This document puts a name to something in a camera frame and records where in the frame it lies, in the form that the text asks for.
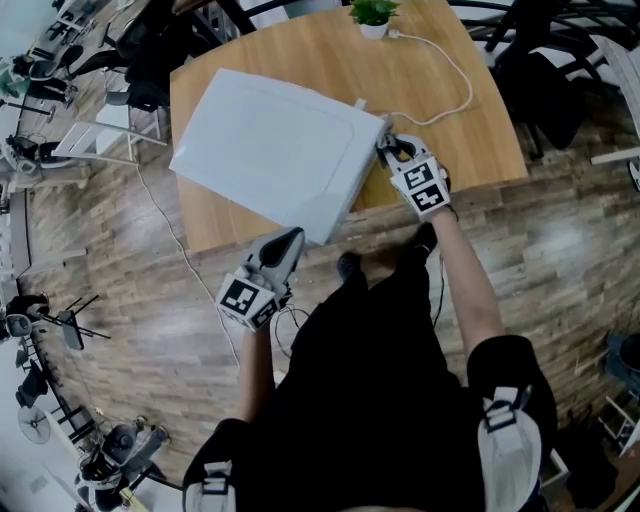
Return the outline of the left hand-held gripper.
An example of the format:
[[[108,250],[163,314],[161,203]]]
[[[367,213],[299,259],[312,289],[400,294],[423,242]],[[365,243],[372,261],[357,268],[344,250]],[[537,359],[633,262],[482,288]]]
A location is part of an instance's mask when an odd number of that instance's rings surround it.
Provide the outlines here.
[[[259,271],[273,289],[266,290],[239,279],[234,276],[235,271],[227,273],[216,297],[219,311],[251,331],[267,325],[292,297],[289,277],[297,267],[304,246],[305,233],[301,227],[284,228],[254,240],[240,265]]]

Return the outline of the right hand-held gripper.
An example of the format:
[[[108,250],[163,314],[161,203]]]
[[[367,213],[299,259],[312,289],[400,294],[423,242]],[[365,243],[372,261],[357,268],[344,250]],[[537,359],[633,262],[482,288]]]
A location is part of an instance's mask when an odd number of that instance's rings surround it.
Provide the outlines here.
[[[391,171],[391,184],[420,221],[449,206],[448,172],[426,144],[409,134],[381,134],[376,149],[381,165]]]

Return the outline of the person's left hand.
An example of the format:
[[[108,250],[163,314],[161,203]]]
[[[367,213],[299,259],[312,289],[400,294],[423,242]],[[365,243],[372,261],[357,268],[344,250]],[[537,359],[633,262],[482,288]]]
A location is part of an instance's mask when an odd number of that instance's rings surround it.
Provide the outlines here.
[[[254,285],[266,290],[272,290],[271,282],[266,279],[259,271],[248,265],[240,265],[234,272],[234,276],[252,282]]]

